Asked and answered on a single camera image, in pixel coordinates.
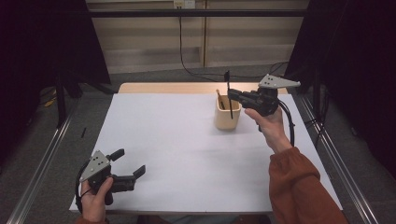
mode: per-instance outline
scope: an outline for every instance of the beige cup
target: beige cup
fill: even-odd
[[[220,130],[233,130],[238,124],[242,106],[237,101],[231,101],[233,108],[233,118],[231,119],[230,101],[228,96],[221,95],[220,97],[224,103],[225,109],[222,108],[219,97],[216,97],[215,126]]]

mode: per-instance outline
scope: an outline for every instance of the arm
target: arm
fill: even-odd
[[[91,193],[91,187],[88,181],[81,184],[82,216],[76,221],[76,224],[107,224],[105,196],[113,185],[113,178],[109,177],[95,194]]]
[[[271,156],[270,199],[276,220],[282,223],[347,223],[330,194],[320,183],[317,168],[297,147],[292,147],[283,128],[282,111],[262,117],[246,109],[260,125]]]

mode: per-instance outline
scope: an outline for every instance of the person's hand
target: person's hand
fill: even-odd
[[[106,220],[105,196],[113,185],[113,178],[108,177],[99,188],[96,195],[90,190],[88,180],[82,182],[81,194],[85,193],[82,198],[82,217],[90,222],[100,222]]]
[[[265,140],[275,153],[292,148],[283,128],[282,109],[279,107],[273,115],[262,117],[256,110],[247,108],[245,113],[260,125]]]

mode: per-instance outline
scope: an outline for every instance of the wire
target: wire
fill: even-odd
[[[324,96],[323,96],[323,104],[321,106],[320,113],[318,115],[319,118],[311,119],[304,123],[305,125],[309,124],[309,126],[306,127],[307,129],[310,128],[314,124],[318,125],[318,135],[317,135],[317,137],[315,139],[315,143],[314,143],[315,148],[318,148],[318,140],[322,136],[324,128],[325,128],[326,117],[327,117],[327,113],[329,110],[329,104],[330,104],[330,94],[326,88]]]
[[[289,63],[289,62],[283,62],[283,63],[274,63],[273,65],[271,65],[271,68],[270,68],[270,71],[269,71],[269,75],[272,75],[277,69],[279,69],[280,67],[282,67],[284,64],[287,64],[287,63]],[[275,70],[273,70],[274,69],[274,66],[275,65],[277,65],[277,64],[279,64],[279,66],[275,69]]]
[[[82,202],[81,202],[81,198],[82,196],[84,196],[84,194],[86,194],[87,192],[83,193],[81,196],[79,196],[79,192],[78,192],[78,186],[79,186],[79,179],[81,178],[82,173],[84,172],[85,168],[88,166],[88,163],[90,163],[90,161],[85,161],[84,164],[81,166],[81,168],[78,171],[78,175],[76,178],[76,188],[75,188],[75,194],[76,194],[76,206],[78,208],[78,211],[82,214]]]
[[[182,41],[182,32],[181,32],[181,30],[182,30],[182,28],[181,28],[181,17],[178,18],[178,25],[179,25],[179,52],[180,52],[180,60],[181,60],[181,65],[183,66],[184,70],[186,70],[186,72],[189,73],[191,76],[200,77],[200,78],[203,78],[203,79],[206,79],[206,80],[209,80],[209,81],[213,81],[213,82],[217,82],[217,81],[214,80],[214,79],[212,79],[212,78],[209,78],[209,77],[202,77],[202,76],[224,77],[224,74],[218,74],[218,73],[202,73],[202,74],[198,74],[198,73],[193,73],[192,71],[190,71],[189,69],[187,69],[187,67],[186,67],[185,64],[184,64],[183,52],[182,52],[182,49],[183,49],[183,41]],[[281,67],[281,66],[282,66],[283,64],[285,64],[285,63],[288,63],[288,62],[274,63],[274,64],[271,66],[270,74],[271,74],[271,71],[272,71],[273,67],[274,67],[276,64],[280,64],[279,67]],[[266,74],[260,75],[260,76],[254,76],[254,77],[247,77],[247,76],[230,76],[230,77],[258,78],[258,77],[265,77],[265,76],[266,76]]]
[[[183,49],[183,42],[182,42],[182,38],[181,38],[181,17],[178,18],[178,27],[179,27],[179,43],[180,43],[180,60],[181,60],[181,65],[183,65],[184,70],[186,70],[186,72],[188,72],[190,75],[194,76],[194,77],[200,77],[209,81],[213,81],[213,82],[217,82],[214,79],[208,78],[208,77],[201,77],[202,75],[210,75],[210,76],[217,76],[217,77],[223,77],[223,74],[196,74],[193,73],[192,71],[190,71],[189,69],[186,68],[186,66],[184,65],[184,61],[183,61],[183,53],[182,53],[182,49]]]
[[[86,195],[88,192],[90,192],[92,189],[88,189],[87,191],[85,191],[83,194],[81,194],[81,196],[79,196],[80,198],[84,197],[84,195]]]
[[[290,143],[294,147],[294,123],[293,120],[291,119],[291,113],[289,111],[289,108],[286,106],[285,103],[279,100],[279,105],[285,111],[286,116],[288,117],[289,121],[289,130],[290,130]]]

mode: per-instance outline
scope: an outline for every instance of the black curtain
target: black curtain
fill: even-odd
[[[54,86],[58,73],[77,74],[92,82],[110,82],[92,19],[67,15],[72,11],[88,11],[85,1],[0,3],[0,162],[34,114],[40,91]],[[80,81],[71,76],[65,79]]]
[[[306,91],[318,75],[396,177],[395,9],[390,0],[311,0],[286,77]]]

